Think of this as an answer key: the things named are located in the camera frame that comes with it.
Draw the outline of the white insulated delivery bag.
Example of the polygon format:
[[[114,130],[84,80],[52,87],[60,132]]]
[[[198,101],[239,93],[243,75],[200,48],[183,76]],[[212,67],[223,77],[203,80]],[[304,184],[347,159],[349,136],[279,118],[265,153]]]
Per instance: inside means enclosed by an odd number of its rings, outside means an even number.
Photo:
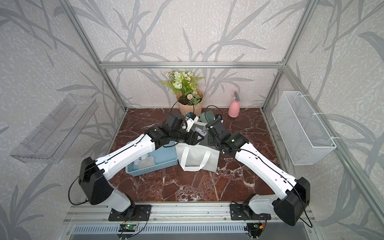
[[[203,126],[207,130],[205,123],[197,122],[193,125],[193,127],[197,126]],[[179,165],[185,172],[198,172],[200,170],[217,171],[220,152],[216,149],[209,132],[205,139],[195,146],[185,143],[177,144],[176,151]]]

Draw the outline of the clear gel ice pack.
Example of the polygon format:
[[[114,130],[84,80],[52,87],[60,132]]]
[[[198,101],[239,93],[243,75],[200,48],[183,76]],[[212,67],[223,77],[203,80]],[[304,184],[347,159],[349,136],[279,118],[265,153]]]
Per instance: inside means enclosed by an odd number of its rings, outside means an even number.
[[[141,170],[141,169],[149,168],[155,165],[156,163],[155,163],[154,157],[149,156],[148,158],[138,162],[138,169]]]

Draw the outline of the white blue ice pack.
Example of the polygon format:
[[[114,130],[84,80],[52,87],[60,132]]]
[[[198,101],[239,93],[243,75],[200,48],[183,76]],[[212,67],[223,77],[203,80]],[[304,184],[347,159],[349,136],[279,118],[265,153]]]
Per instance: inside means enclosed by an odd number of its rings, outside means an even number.
[[[204,138],[207,135],[207,130],[203,126],[197,126],[193,127],[193,130],[199,134],[202,138]]]

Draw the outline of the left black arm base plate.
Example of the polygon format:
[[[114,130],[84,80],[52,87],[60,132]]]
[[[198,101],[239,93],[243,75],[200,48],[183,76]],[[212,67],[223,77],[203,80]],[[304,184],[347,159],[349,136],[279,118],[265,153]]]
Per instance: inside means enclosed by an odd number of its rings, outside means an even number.
[[[124,212],[118,212],[111,209],[108,221],[122,222],[122,221],[148,221],[151,215],[152,205],[131,205]]]

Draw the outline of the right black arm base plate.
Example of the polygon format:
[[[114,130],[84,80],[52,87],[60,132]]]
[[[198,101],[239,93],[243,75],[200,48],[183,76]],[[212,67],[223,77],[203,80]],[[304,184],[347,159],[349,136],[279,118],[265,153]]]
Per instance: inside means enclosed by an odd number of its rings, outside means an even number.
[[[231,220],[256,220],[256,221],[268,221],[272,217],[270,214],[256,214],[248,205],[239,204],[237,202],[230,203]]]

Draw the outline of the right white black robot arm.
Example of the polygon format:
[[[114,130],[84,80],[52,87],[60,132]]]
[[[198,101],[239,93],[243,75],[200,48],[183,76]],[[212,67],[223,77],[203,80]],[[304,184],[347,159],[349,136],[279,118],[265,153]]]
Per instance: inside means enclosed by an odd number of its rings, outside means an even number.
[[[247,166],[274,192],[254,195],[245,201],[255,214],[275,213],[284,223],[295,226],[310,203],[311,185],[307,179],[286,173],[263,154],[242,134],[230,133],[220,120],[206,125],[220,152]]]

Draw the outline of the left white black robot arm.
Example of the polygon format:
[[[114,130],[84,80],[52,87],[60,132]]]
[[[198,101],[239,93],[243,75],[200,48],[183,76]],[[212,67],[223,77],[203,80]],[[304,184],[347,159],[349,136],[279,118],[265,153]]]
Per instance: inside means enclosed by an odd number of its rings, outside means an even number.
[[[139,157],[155,151],[171,141],[194,146],[204,136],[193,131],[198,116],[188,113],[170,113],[160,126],[152,126],[148,131],[124,147],[96,160],[88,157],[82,161],[79,185],[91,205],[106,205],[118,213],[131,212],[134,202],[110,184],[121,169]]]

